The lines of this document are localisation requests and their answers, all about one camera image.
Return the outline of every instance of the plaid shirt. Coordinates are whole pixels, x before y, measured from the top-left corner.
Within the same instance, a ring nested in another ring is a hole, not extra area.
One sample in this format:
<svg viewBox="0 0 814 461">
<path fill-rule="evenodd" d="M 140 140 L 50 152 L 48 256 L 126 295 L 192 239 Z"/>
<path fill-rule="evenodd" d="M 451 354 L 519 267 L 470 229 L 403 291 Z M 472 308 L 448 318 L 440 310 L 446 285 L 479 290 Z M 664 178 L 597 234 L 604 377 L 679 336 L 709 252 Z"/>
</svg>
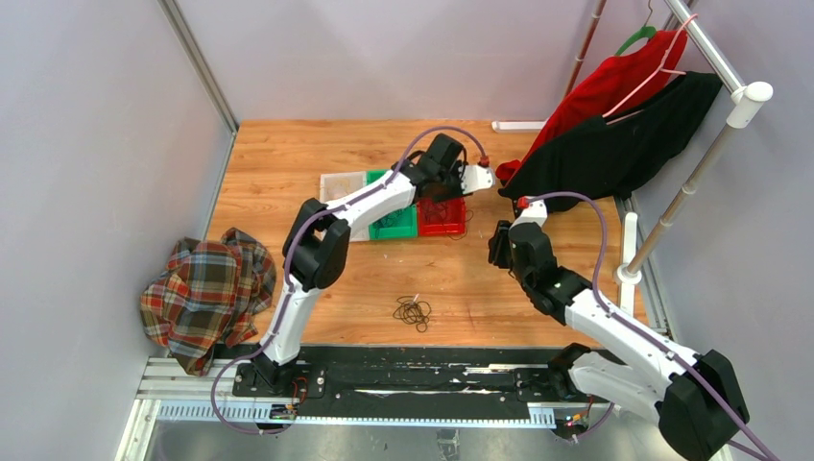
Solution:
<svg viewBox="0 0 814 461">
<path fill-rule="evenodd" d="M 141 295 L 144 331 L 189 375 L 206 375 L 217 341 L 232 347 L 257 334 L 252 317 L 271 304 L 275 281 L 271 255 L 238 229 L 220 242 L 181 240 Z"/>
</svg>

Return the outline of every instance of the black shirt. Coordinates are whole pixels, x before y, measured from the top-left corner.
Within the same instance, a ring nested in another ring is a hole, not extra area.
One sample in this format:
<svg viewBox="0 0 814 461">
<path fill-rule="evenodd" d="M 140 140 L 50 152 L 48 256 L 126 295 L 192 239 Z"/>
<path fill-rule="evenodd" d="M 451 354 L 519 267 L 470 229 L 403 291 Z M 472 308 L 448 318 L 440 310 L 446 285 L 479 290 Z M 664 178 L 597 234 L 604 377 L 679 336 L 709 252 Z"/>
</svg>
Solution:
<svg viewBox="0 0 814 461">
<path fill-rule="evenodd" d="M 569 190 L 592 199 L 626 199 L 684 150 L 720 89 L 715 74 L 687 72 L 645 103 L 610 120 L 591 117 L 543 144 L 498 193 L 516 200 Z M 545 204 L 549 211 L 566 211 L 578 202 L 557 198 Z"/>
</svg>

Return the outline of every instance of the hanging clothes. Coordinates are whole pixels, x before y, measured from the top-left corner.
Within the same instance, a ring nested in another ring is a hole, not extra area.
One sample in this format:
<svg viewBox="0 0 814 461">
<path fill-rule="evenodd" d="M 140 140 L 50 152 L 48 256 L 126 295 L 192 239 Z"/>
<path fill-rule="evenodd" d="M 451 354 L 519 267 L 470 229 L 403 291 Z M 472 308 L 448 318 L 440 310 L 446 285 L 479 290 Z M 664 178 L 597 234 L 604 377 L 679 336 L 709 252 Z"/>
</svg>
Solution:
<svg viewBox="0 0 814 461">
<path fill-rule="evenodd" d="M 644 104 L 611 120 L 596 115 L 543 144 L 498 193 L 517 200 L 570 190 L 592 199 L 626 199 L 683 151 L 720 89 L 715 74 L 687 72 Z M 578 202 L 557 198 L 545 204 L 549 211 L 565 211 Z"/>
<path fill-rule="evenodd" d="M 232 347 L 257 334 L 253 317 L 271 304 L 275 281 L 272 256 L 238 229 L 220 242 L 183 239 L 141 295 L 144 332 L 189 375 L 206 375 L 216 342 Z"/>
<path fill-rule="evenodd" d="M 676 31 L 659 31 L 641 49 L 626 56 L 607 58 L 595 72 L 588 76 L 573 91 L 568 93 L 560 105 L 545 122 L 531 149 L 523 160 L 512 160 L 497 167 L 495 175 L 503 183 L 512 178 L 520 165 L 541 145 L 588 120 L 613 108 L 625 96 L 630 94 L 644 81 L 654 69 L 661 64 L 664 53 L 670 49 L 670 43 Z M 673 70 L 682 57 L 686 45 L 686 32 L 681 31 L 664 68 Z M 638 106 L 664 88 L 670 75 L 659 73 L 647 85 L 641 88 L 620 110 Z"/>
</svg>

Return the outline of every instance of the wooden surface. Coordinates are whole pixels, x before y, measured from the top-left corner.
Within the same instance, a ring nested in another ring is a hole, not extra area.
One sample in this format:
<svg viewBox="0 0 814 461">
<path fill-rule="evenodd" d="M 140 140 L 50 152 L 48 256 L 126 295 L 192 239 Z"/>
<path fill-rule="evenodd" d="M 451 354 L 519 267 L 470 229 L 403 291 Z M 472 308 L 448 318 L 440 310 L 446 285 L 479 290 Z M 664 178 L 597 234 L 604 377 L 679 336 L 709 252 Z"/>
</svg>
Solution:
<svg viewBox="0 0 814 461">
<path fill-rule="evenodd" d="M 470 130 L 483 143 L 492 166 L 522 158 L 534 135 L 498 134 L 485 121 L 248 121 L 229 161 L 209 239 L 234 226 L 266 245 L 278 270 L 275 303 L 282 286 L 282 244 L 299 206 L 320 196 L 320 174 L 388 168 L 422 130 L 451 124 Z M 464 141 L 456 133 L 455 138 Z M 425 148 L 431 137 L 419 144 Z M 476 148 L 465 141 L 470 155 Z M 607 262 L 600 287 L 612 299 L 611 274 L 618 264 L 620 224 L 612 199 L 601 201 L 609 221 Z M 460 241 L 442 237 L 354 242 L 342 277 L 320 298 L 305 330 L 306 343 L 447 346 L 558 347 L 574 341 L 596 345 L 584 335 L 538 313 L 506 271 L 487 262 L 487 242 L 500 219 L 512 220 L 509 200 L 496 189 L 467 198 L 474 212 Z M 600 228 L 585 205 L 549 217 L 544 229 L 564 265 L 590 279 Z M 420 293 L 432 304 L 429 329 L 393 318 L 395 299 Z M 274 307 L 255 323 L 265 331 Z M 636 317 L 645 321 L 636 294 Z"/>
</svg>

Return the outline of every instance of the white wall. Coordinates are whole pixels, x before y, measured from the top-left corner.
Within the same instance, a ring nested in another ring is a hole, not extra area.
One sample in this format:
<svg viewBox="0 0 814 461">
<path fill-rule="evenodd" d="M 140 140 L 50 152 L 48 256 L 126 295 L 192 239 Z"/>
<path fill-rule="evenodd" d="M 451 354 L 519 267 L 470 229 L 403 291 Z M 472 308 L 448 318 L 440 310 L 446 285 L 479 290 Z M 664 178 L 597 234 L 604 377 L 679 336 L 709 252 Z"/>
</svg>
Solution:
<svg viewBox="0 0 814 461">
<path fill-rule="evenodd" d="M 239 119 L 545 118 L 595 0 L 181 0 Z M 583 76 L 647 16 L 610 0 Z M 666 18 L 664 2 L 652 24 Z"/>
<path fill-rule="evenodd" d="M 0 457 L 107 461 L 229 137 L 156 1 L 4 2 L 0 68 Z"/>
<path fill-rule="evenodd" d="M 750 427 L 781 459 L 810 459 L 814 4 L 702 0 L 696 10 L 742 77 L 771 83 L 775 98 L 726 145 L 654 261 L 679 338 L 726 354 L 752 413 Z M 688 55 L 684 68 L 706 68 L 697 53 Z M 720 98 L 687 152 L 635 193 L 648 229 L 731 107 Z"/>
</svg>

